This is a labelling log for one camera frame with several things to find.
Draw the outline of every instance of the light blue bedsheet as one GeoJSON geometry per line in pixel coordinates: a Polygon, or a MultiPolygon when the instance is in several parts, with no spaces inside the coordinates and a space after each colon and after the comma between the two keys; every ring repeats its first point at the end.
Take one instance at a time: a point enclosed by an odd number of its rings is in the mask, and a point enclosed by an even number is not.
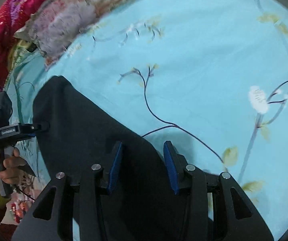
{"type": "MultiPolygon", "coordinates": [[[[201,169],[228,169],[275,240],[287,230],[288,10],[275,0],[133,0],[80,35],[48,72],[43,62],[35,52],[12,74],[12,123],[31,122],[37,92],[62,75],[139,135],[173,126],[145,138],[160,153],[171,140],[201,169]]],[[[45,185],[35,139],[18,146],[45,185]]]]}

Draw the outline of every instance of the black fabric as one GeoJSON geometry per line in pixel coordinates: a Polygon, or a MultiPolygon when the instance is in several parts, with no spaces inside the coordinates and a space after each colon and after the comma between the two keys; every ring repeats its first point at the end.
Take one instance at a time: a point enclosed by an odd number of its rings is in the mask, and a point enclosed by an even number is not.
{"type": "Polygon", "coordinates": [[[77,92],[64,77],[54,76],[44,85],[33,113],[34,122],[50,123],[50,130],[38,134],[37,140],[52,178],[63,171],[77,184],[80,172],[111,151],[116,140],[126,146],[116,189],[101,198],[108,240],[180,239],[187,197],[174,195],[165,165],[149,142],[77,92]]]}

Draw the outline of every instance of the leaf print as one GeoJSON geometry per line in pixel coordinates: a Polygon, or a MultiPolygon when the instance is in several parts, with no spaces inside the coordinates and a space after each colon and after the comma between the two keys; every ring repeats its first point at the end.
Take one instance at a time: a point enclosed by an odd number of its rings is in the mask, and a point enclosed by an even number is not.
{"type": "Polygon", "coordinates": [[[244,191],[249,191],[249,192],[258,192],[263,188],[264,181],[251,181],[248,183],[245,183],[242,186],[242,189],[244,191]]]}
{"type": "Polygon", "coordinates": [[[280,18],[277,15],[268,13],[264,13],[263,15],[257,18],[257,20],[261,23],[271,22],[273,24],[278,22],[279,19],[280,18]]]}
{"type": "Polygon", "coordinates": [[[260,126],[261,135],[266,141],[270,141],[270,130],[265,123],[262,123],[260,126]]]}
{"type": "Polygon", "coordinates": [[[260,90],[258,86],[251,86],[249,91],[249,100],[252,107],[260,114],[265,114],[269,110],[269,105],[266,101],[265,92],[260,90]]]}
{"type": "Polygon", "coordinates": [[[276,25],[276,28],[283,34],[288,36],[288,28],[286,27],[286,25],[284,23],[280,23],[278,25],[276,25]]]}
{"type": "Polygon", "coordinates": [[[225,167],[234,166],[238,158],[238,149],[236,146],[227,148],[223,152],[223,164],[225,167]]]}
{"type": "Polygon", "coordinates": [[[161,22],[162,17],[160,15],[153,16],[146,21],[147,24],[152,26],[158,26],[161,22]]]}

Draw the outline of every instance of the pillow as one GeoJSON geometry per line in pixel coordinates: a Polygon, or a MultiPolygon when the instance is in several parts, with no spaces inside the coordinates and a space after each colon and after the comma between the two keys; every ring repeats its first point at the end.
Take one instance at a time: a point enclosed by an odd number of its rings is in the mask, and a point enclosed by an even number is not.
{"type": "Polygon", "coordinates": [[[66,51],[79,30],[94,24],[125,0],[46,0],[16,38],[33,41],[48,69],[66,51]]]}

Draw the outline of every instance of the finger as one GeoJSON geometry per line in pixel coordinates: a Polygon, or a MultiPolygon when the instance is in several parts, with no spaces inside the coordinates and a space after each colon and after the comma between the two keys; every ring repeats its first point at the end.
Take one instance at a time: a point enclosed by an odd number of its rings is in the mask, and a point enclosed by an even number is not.
{"type": "Polygon", "coordinates": [[[8,179],[3,179],[2,181],[4,181],[7,184],[18,185],[20,182],[20,178],[19,177],[8,178],[8,179]]]}
{"type": "Polygon", "coordinates": [[[8,159],[5,159],[3,164],[4,164],[4,167],[7,169],[7,168],[15,168],[18,166],[24,166],[27,163],[26,163],[26,160],[24,160],[21,157],[12,156],[12,157],[9,157],[8,159]]]}
{"type": "Polygon", "coordinates": [[[19,149],[18,149],[18,148],[15,148],[15,149],[14,149],[14,155],[15,155],[15,157],[19,157],[19,156],[20,156],[20,153],[19,153],[19,149]]]}
{"type": "Polygon", "coordinates": [[[21,171],[18,168],[9,168],[0,172],[0,178],[2,180],[6,180],[10,178],[19,177],[20,172],[21,171]]]}

